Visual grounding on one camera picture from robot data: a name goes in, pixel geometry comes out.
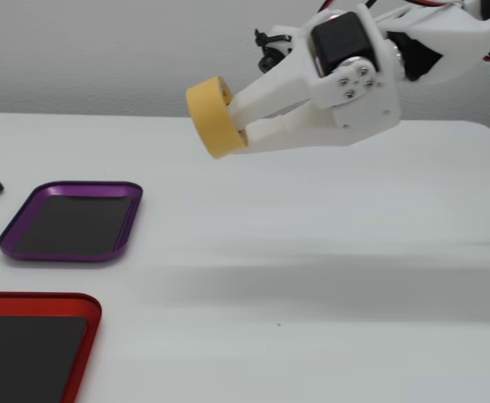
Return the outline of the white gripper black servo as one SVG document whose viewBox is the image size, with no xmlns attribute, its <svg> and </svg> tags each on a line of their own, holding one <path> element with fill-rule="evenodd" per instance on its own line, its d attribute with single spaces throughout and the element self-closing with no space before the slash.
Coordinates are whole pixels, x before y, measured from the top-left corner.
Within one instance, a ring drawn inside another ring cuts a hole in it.
<svg viewBox="0 0 490 403">
<path fill-rule="evenodd" d="M 346 146 L 398 124 L 399 48 L 366 6 L 323 13 L 291 39 L 292 51 L 228 107 L 235 126 L 247 126 L 238 154 Z M 309 108 L 264 118 L 306 100 Z"/>
</svg>

